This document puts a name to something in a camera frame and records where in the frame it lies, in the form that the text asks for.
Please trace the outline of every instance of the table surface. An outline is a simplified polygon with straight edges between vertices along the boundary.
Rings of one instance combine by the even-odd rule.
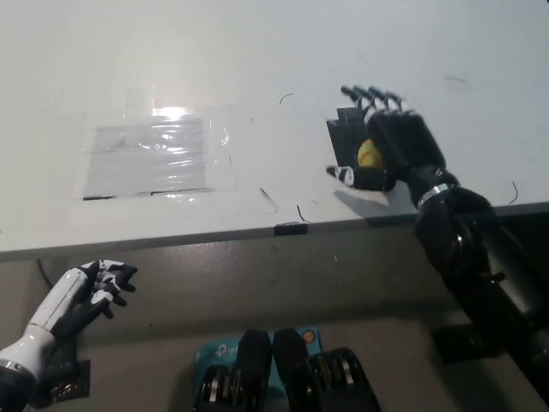
[[[450,171],[494,205],[549,200],[543,0],[22,0],[0,22],[2,260],[412,214],[404,187],[386,197],[325,175],[325,121],[350,106],[341,84],[406,96]],[[87,126],[151,89],[155,105],[230,108],[234,183],[82,201]]]

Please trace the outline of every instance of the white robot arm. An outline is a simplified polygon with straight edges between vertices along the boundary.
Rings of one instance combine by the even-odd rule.
[[[128,264],[98,260],[68,270],[59,279],[22,338],[0,351],[0,411],[25,408],[58,342],[78,334],[101,313],[112,318],[112,302],[126,306],[118,295],[136,290],[129,284],[136,272]]]

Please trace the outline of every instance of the silver ring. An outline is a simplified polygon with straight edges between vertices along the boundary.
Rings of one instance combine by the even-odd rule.
[[[15,371],[29,379],[32,379],[34,382],[36,382],[36,377],[31,373],[31,371],[29,371],[28,369],[26,369],[22,364],[20,363],[17,363],[17,362],[13,362],[12,360],[7,360],[7,359],[0,359],[0,368],[3,367],[3,368],[6,368],[6,369],[9,369],[11,371]]]
[[[431,197],[436,196],[438,193],[442,193],[443,191],[447,191],[450,187],[451,186],[442,183],[441,185],[435,186],[430,189],[426,194],[419,198],[418,210],[421,209],[425,202],[428,201]]]

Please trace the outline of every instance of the black wire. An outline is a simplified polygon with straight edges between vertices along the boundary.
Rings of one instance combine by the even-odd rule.
[[[42,276],[42,279],[44,279],[44,283],[47,285],[49,289],[53,289],[53,283],[51,283],[50,278],[45,273],[44,265],[42,264],[42,259],[38,259],[36,261],[36,264],[38,265],[38,271],[40,272],[40,275]]]

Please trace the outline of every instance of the robotic hand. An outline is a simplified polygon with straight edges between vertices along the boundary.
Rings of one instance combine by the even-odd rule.
[[[414,232],[433,267],[491,345],[505,348],[549,404],[549,285],[490,203],[460,186],[423,118],[377,88],[341,88],[365,121],[367,167],[326,167],[345,185],[407,184]]]
[[[0,351],[0,411],[25,408],[59,342],[77,335],[101,313],[112,318],[112,302],[127,305],[119,295],[136,290],[130,284],[136,272],[128,264],[98,260],[70,269],[59,279],[22,338]]]

